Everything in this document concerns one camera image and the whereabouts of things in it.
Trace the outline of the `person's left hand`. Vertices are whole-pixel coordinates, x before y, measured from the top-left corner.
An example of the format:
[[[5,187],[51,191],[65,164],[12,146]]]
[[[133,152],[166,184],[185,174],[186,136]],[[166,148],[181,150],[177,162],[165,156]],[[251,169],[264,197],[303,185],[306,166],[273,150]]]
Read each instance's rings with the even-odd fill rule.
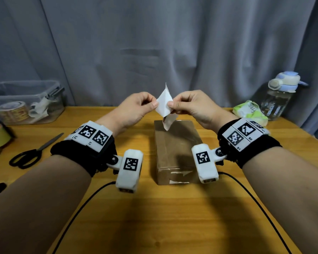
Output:
[[[117,108],[98,119],[96,123],[108,128],[116,137],[153,111],[142,110],[141,108],[143,103],[153,101],[157,101],[157,99],[148,92],[134,93],[127,97]]]

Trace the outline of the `white paper piece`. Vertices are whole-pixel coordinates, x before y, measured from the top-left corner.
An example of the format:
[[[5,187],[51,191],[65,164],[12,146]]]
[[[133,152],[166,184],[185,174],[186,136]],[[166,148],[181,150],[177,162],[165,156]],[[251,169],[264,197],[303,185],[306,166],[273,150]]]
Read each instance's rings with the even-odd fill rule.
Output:
[[[158,106],[155,111],[163,117],[163,127],[166,131],[169,131],[172,124],[178,118],[177,114],[172,114],[172,109],[167,105],[168,102],[173,101],[170,92],[168,90],[167,84],[165,84],[165,89],[161,95],[157,98]]]

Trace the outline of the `black wristband with marker plates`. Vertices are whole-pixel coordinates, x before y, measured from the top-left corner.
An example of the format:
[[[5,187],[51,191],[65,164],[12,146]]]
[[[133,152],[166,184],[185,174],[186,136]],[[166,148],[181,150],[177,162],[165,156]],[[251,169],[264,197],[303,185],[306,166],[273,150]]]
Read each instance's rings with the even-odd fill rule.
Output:
[[[256,155],[274,147],[282,147],[266,128],[246,118],[235,119],[223,125],[217,138],[226,159],[237,163],[240,168]]]
[[[93,121],[82,124],[63,141],[52,146],[51,155],[60,155],[82,166],[93,177],[113,164],[117,155],[113,132]]]

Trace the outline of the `black scissors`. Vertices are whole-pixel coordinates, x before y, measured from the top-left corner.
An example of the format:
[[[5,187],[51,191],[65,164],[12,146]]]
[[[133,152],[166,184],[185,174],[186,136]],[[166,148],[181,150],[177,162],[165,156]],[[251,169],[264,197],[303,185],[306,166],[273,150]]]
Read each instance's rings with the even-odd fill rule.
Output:
[[[64,133],[60,133],[38,149],[32,149],[17,154],[9,161],[9,165],[22,170],[34,166],[42,158],[43,150],[55,143],[61,136],[63,136],[63,134]]]

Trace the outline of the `green wet wipes packet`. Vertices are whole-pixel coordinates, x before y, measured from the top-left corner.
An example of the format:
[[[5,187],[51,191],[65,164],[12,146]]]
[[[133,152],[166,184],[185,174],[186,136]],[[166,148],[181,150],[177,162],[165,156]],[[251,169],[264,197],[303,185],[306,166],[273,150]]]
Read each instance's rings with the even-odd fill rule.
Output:
[[[263,127],[268,124],[268,117],[261,112],[259,105],[253,101],[248,100],[233,107],[232,112],[239,118],[252,119]]]

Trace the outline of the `grey curtain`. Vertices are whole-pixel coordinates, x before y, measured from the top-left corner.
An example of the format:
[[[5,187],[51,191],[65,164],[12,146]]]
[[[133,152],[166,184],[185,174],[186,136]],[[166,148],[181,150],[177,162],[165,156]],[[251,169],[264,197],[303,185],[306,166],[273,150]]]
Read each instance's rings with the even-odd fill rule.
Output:
[[[318,0],[0,0],[0,82],[58,80],[69,106],[202,90],[260,102],[295,71],[284,117],[318,139]]]

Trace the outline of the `person's right forearm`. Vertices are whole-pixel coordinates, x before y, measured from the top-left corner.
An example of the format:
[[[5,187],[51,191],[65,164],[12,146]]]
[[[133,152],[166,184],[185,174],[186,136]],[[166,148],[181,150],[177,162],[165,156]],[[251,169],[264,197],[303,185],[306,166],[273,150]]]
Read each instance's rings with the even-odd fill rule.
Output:
[[[242,168],[251,187],[303,254],[318,254],[318,168],[282,148]]]

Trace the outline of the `brown printed tape roll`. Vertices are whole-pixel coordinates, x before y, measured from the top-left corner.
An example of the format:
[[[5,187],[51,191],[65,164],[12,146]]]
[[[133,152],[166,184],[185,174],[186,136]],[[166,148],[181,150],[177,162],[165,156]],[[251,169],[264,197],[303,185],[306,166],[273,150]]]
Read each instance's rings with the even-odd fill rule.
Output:
[[[0,118],[4,123],[18,123],[29,117],[27,105],[23,101],[8,102],[0,105]]]

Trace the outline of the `brown cardboard box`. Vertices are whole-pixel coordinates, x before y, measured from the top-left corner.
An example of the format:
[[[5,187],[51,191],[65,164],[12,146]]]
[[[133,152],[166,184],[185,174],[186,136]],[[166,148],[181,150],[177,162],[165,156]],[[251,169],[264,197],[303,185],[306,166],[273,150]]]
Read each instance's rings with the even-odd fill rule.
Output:
[[[157,185],[200,184],[192,147],[202,139],[191,120],[176,120],[168,131],[161,120],[154,121]]]

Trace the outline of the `clear water bottle, white lid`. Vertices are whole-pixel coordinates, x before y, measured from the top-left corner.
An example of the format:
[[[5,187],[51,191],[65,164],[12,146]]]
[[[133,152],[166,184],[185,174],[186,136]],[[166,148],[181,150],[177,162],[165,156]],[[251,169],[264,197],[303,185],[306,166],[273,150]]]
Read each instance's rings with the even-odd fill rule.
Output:
[[[277,120],[283,113],[299,86],[307,87],[297,72],[285,71],[268,82],[268,90],[260,110],[269,121]]]

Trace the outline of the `person's left forearm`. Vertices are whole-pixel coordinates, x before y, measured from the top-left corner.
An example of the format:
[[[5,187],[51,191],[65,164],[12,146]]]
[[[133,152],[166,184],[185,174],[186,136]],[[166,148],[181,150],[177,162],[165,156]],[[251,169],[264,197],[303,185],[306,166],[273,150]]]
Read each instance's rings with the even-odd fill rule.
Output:
[[[0,193],[0,254],[46,254],[89,188],[76,162],[53,155]]]

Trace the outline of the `person's right hand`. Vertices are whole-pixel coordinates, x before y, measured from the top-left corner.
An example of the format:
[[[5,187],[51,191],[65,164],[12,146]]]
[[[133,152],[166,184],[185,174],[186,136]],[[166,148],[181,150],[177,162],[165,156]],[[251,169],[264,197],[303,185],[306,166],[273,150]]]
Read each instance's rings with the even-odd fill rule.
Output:
[[[225,124],[238,119],[201,90],[185,91],[173,98],[173,101],[187,102],[187,109],[172,109],[172,113],[191,115],[203,128],[215,133]]]

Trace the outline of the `clear plastic storage container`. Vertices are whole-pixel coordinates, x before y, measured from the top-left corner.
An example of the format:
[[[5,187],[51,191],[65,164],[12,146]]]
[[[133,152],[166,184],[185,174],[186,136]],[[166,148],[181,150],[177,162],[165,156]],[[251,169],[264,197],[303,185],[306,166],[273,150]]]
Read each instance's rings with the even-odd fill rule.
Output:
[[[2,81],[0,82],[0,105],[8,102],[23,101],[27,110],[33,102],[40,102],[43,97],[53,101],[48,107],[48,116],[36,122],[33,118],[18,122],[4,123],[6,125],[43,124],[55,121],[64,111],[63,101],[64,88],[58,81]]]

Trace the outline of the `white paper roll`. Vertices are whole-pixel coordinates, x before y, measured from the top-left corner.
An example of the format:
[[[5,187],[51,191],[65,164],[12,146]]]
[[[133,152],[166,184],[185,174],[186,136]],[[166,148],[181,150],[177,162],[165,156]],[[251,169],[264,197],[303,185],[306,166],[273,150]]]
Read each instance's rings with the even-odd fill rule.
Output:
[[[53,101],[43,97],[40,102],[33,102],[28,111],[28,115],[36,122],[48,116],[48,107]]]

